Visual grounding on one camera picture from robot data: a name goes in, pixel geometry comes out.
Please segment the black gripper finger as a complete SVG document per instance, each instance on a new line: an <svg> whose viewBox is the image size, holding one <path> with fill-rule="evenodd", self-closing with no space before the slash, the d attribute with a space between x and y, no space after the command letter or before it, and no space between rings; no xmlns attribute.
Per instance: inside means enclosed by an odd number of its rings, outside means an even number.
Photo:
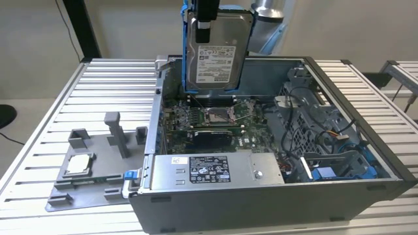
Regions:
<svg viewBox="0 0 418 235"><path fill-rule="evenodd" d="M194 1L194 19L196 19L196 43L209 42L209 26L217 16L217 1L216 0L196 0Z"/></svg>

